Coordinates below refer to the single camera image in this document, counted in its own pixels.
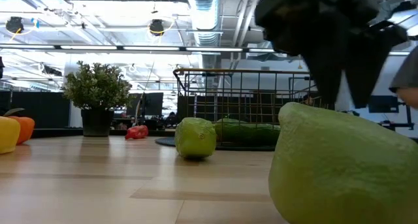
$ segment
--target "wooden tabletop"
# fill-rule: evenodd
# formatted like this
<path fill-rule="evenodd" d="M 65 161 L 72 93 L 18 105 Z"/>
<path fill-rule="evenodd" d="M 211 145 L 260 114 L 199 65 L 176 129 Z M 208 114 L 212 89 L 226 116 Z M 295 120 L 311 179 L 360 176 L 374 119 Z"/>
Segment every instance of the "wooden tabletop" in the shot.
<path fill-rule="evenodd" d="M 268 195 L 272 156 L 196 162 L 154 138 L 33 139 L 0 155 L 0 223 L 284 224 Z"/>

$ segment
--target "ceiling light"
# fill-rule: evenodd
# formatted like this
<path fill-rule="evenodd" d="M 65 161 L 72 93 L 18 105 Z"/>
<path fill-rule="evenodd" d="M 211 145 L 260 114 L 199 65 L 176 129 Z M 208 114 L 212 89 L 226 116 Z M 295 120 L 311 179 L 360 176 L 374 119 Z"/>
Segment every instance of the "ceiling light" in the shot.
<path fill-rule="evenodd" d="M 143 50 L 143 51 L 178 51 L 179 47 L 158 47 L 158 46 L 124 46 L 124 50 Z"/>
<path fill-rule="evenodd" d="M 268 48 L 250 48 L 249 52 L 271 53 L 274 52 L 274 50 Z"/>
<path fill-rule="evenodd" d="M 19 48 L 19 49 L 54 49 L 52 45 L 32 45 L 32 44 L 0 44 L 0 48 Z"/>
<path fill-rule="evenodd" d="M 205 47 L 190 47 L 187 51 L 194 52 L 242 52 L 242 48 L 205 48 Z"/>
<path fill-rule="evenodd" d="M 94 46 L 94 45 L 64 45 L 62 49 L 75 49 L 75 50 L 117 50 L 116 46 Z"/>
<path fill-rule="evenodd" d="M 408 56 L 410 52 L 390 52 L 390 56 Z"/>

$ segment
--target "person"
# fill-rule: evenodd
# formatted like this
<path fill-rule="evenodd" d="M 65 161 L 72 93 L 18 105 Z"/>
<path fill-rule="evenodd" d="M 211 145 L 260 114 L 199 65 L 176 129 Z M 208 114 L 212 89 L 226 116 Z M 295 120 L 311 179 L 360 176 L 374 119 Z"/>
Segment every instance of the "person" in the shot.
<path fill-rule="evenodd" d="M 405 59 L 389 88 L 407 105 L 418 109 L 418 46 Z"/>

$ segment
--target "ceiling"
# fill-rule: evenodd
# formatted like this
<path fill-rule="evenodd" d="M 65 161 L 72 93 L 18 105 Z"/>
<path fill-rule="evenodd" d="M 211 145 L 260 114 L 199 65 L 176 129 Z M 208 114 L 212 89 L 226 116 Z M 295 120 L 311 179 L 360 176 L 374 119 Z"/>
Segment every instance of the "ceiling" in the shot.
<path fill-rule="evenodd" d="M 255 26 L 250 11 L 254 0 L 248 0 L 244 8 L 241 8 L 241 5 L 245 4 L 245 0 L 218 0 L 217 25 L 210 32 L 197 32 L 197 29 L 204 27 L 205 22 L 211 22 L 212 18 L 210 14 L 197 14 L 190 0 L 0 1 L 0 43 L 3 44 L 198 46 L 201 45 L 200 41 L 205 34 L 219 35 L 217 45 L 224 47 L 239 44 L 240 40 L 241 46 L 263 42 L 262 30 Z M 245 15 L 239 28 L 239 36 L 236 37 L 236 25 L 241 10 L 244 10 Z M 15 37 L 6 29 L 6 23 L 11 16 L 23 18 L 24 30 Z M 245 27 L 247 17 L 249 23 L 248 27 Z M 165 28 L 161 38 L 149 32 L 150 22 L 156 19 L 162 20 Z M 418 35 L 418 10 L 397 14 L 392 19 L 397 23 L 402 22 L 401 25 L 409 29 L 410 35 Z M 172 88 L 176 89 L 172 75 L 174 69 L 202 68 L 202 63 L 206 60 L 200 54 L 107 54 L 94 51 L 66 54 L 4 49 L 0 51 L 0 55 L 6 66 L 5 78 L 35 79 L 7 80 L 8 84 L 51 91 L 58 91 L 63 80 L 42 73 L 42 65 L 65 74 L 65 67 L 78 60 L 109 63 L 121 67 L 128 80 L 138 83 L 134 86 L 137 91 L 144 89 L 142 82 L 149 76 L 153 81 L 161 80 L 166 83 L 149 84 L 146 89 L 169 91 Z"/>

